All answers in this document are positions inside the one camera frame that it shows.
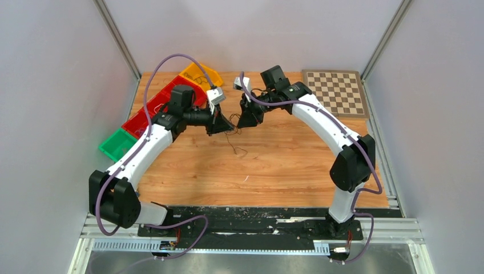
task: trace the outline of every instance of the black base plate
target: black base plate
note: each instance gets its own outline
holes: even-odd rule
[[[363,240],[363,232],[361,230],[361,224],[358,220],[353,220],[348,230],[344,233],[333,236],[331,233],[325,229],[328,224],[326,220],[306,220],[304,221],[304,226],[307,228],[308,239],[311,240],[347,240],[348,231],[351,231],[353,240]]]
[[[277,219],[291,217],[323,217],[327,208],[255,208],[255,207],[170,207],[174,210],[173,223],[187,220],[196,215],[205,215],[209,225],[205,235],[197,243],[197,248],[254,249],[254,250],[313,250],[313,240],[347,240],[345,232],[333,237],[324,229],[315,233],[309,230],[314,222],[324,227],[325,220],[306,220],[295,223],[278,223]],[[402,217],[394,209],[359,208],[357,211],[370,212],[375,217]],[[187,248],[198,237],[204,227],[204,220],[198,219],[182,225],[181,239],[177,247]],[[354,221],[349,230],[353,240],[362,240],[361,225]],[[220,232],[235,233],[221,235]],[[149,229],[139,227],[141,237],[175,237],[175,230]]]

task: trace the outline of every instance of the connector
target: connector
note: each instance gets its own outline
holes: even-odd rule
[[[251,85],[251,79],[248,77],[244,77],[244,86],[247,88],[247,90],[250,92],[252,91],[252,85]],[[233,81],[233,89],[234,90],[242,90],[242,84],[240,83],[240,77],[236,77],[235,80]],[[247,94],[245,95],[247,98],[247,101],[250,103],[251,99]]]
[[[215,112],[215,106],[225,100],[225,94],[222,88],[217,87],[207,91],[208,105],[210,106],[210,112]]]
[[[331,250],[333,253],[349,253],[349,248],[348,247],[336,247]]]

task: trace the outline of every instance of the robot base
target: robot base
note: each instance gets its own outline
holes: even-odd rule
[[[308,239],[311,240],[347,240],[348,231],[353,235],[353,240],[363,240],[360,221],[351,218],[342,224],[336,225],[338,226],[337,231],[334,229],[335,224],[332,219],[328,217],[326,217],[326,220],[304,221]]]

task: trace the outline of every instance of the plastic bin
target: plastic bin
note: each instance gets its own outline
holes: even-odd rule
[[[155,116],[154,112],[148,111],[150,117],[153,118]],[[139,139],[141,135],[143,135],[144,130],[148,126],[148,120],[146,119],[146,115],[144,114],[144,109],[138,110],[138,112],[131,117],[128,121],[126,121],[121,128],[126,130],[129,134],[133,136],[135,139]]]
[[[167,103],[170,100],[171,90],[177,84],[185,84],[187,86],[193,87],[196,96],[195,102],[193,103],[195,106],[202,107],[207,102],[207,94],[201,89],[200,86],[186,80],[183,77],[177,76],[159,93],[153,96],[146,104],[148,107],[148,113],[150,114],[151,118],[155,116],[155,114],[160,110],[163,104]],[[126,121],[121,126],[121,128],[126,130],[135,138],[139,139],[147,126],[148,120],[146,119],[146,116],[144,114],[144,109],[141,108],[133,117]]]
[[[137,141],[131,134],[120,128],[99,146],[99,150],[117,162]]]
[[[200,64],[200,65],[205,69],[205,71],[207,71],[207,74],[210,77],[210,80],[212,80],[215,86],[220,87],[224,83],[224,81],[222,80],[222,77],[220,77],[217,71],[203,64]],[[208,81],[205,78],[205,75],[195,63],[191,63],[187,68],[185,68],[182,72],[180,72],[179,75],[189,80],[190,82],[200,86],[204,92],[206,92],[207,90],[210,90],[210,85],[208,84]]]

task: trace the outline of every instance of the white plastic part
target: white plastic part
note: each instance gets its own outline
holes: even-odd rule
[[[334,253],[349,253],[349,249],[347,247],[336,247],[334,248]]]
[[[338,223],[343,223],[353,216],[351,204],[353,203],[356,191],[362,188],[365,183],[359,184],[353,192],[336,188],[333,195],[333,203],[329,207],[329,214]]]
[[[135,223],[161,225],[166,215],[166,208],[154,203],[141,202],[141,211]]]
[[[299,98],[299,101],[313,104],[334,117],[333,114],[321,105],[314,94],[306,94]],[[303,104],[294,104],[292,107],[292,114],[306,123],[328,145],[329,149],[335,156],[342,151],[343,146],[350,146],[353,144],[343,133],[341,133],[341,130],[329,118],[311,107]],[[351,137],[355,140],[358,139],[358,133],[347,128],[338,119],[335,118],[335,120],[346,129]]]
[[[314,94],[304,95],[299,98],[299,100],[313,104],[318,107],[318,109],[321,109],[325,113],[334,117],[333,114],[321,105]],[[306,123],[328,145],[329,149],[335,156],[343,150],[343,146],[351,146],[353,144],[348,139],[348,136],[353,137],[355,140],[358,139],[358,133],[347,128],[347,126],[341,123],[338,119],[335,118],[335,120],[347,131],[347,134],[343,134],[328,117],[311,107],[302,104],[294,104],[292,107],[292,114]],[[356,189],[363,186],[364,183],[358,185]],[[329,214],[338,223],[343,223],[353,216],[353,212],[351,212],[351,203],[353,202],[355,194],[356,190],[348,192],[336,188],[333,203],[329,208]]]
[[[225,100],[225,94],[221,87],[214,88],[207,91],[208,105],[210,106],[210,112],[215,112],[215,106]]]
[[[147,137],[148,130],[144,131],[144,134],[139,138],[135,145],[114,165],[107,170],[109,174],[112,174],[117,170],[122,163],[135,151]],[[117,178],[122,179],[126,177],[128,182],[131,183],[133,189],[138,188],[138,183],[143,174],[146,172],[151,163],[158,157],[158,155],[165,150],[170,144],[173,143],[173,137],[171,131],[166,130],[164,127],[154,124],[151,128],[150,141],[148,141],[144,147],[131,159],[131,161],[124,167],[124,170],[120,171],[116,175]]]
[[[247,88],[247,90],[250,92],[252,91],[252,85],[251,85],[251,79],[248,77],[244,77],[244,86]],[[235,80],[233,81],[233,89],[234,90],[242,90],[242,84],[240,83],[240,77],[237,76]],[[251,99],[250,97],[246,94],[245,97],[247,100],[250,102]]]

